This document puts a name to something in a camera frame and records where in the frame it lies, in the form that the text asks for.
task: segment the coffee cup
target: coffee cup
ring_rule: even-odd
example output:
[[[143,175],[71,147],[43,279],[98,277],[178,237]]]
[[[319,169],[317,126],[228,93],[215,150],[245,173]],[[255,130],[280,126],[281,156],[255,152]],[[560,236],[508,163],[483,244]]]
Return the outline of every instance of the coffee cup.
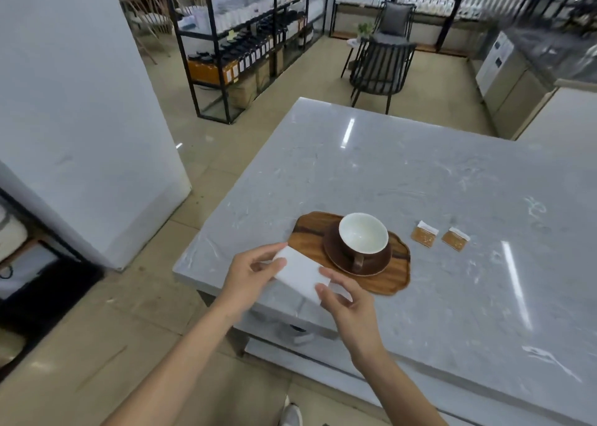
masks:
[[[354,258],[352,273],[358,274],[365,259],[376,256],[387,246],[389,235],[383,223],[372,215],[356,212],[340,220],[344,251]]]

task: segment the white bag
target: white bag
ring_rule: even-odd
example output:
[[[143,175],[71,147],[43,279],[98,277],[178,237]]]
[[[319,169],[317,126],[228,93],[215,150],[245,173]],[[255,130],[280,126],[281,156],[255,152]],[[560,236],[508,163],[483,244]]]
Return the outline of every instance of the white bag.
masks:
[[[27,240],[27,229],[0,205],[0,262]]]

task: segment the floor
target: floor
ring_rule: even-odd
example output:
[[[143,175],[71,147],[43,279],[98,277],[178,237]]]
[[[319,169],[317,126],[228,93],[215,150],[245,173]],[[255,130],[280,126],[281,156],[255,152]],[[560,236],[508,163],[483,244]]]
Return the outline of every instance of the floor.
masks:
[[[176,45],[144,57],[193,191],[128,269],[109,272],[0,384],[0,426],[98,425],[204,313],[171,268],[295,100],[349,105],[339,74],[346,42],[323,38],[244,112],[235,125],[198,119]],[[357,106],[382,112],[383,97]],[[416,52],[391,114],[493,135],[465,60]],[[305,426],[383,425],[381,409],[256,358],[224,341],[177,425],[275,425],[286,396]]]

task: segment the person's left hand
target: person's left hand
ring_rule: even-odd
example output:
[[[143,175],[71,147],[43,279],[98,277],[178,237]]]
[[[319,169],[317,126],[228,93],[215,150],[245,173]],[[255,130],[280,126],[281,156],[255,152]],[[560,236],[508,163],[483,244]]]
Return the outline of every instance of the person's left hand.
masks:
[[[267,282],[286,265],[286,258],[283,257],[271,264],[262,262],[271,260],[286,245],[287,242],[264,245],[239,253],[232,259],[216,303],[225,308],[234,321],[252,307]]]

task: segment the white shoe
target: white shoe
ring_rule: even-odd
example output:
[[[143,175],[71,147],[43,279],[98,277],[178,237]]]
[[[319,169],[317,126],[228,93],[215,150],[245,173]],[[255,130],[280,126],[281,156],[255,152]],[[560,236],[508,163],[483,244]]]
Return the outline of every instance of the white shoe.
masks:
[[[284,407],[282,416],[280,417],[279,426],[303,426],[303,417],[300,414],[300,409],[296,404],[290,403]]]

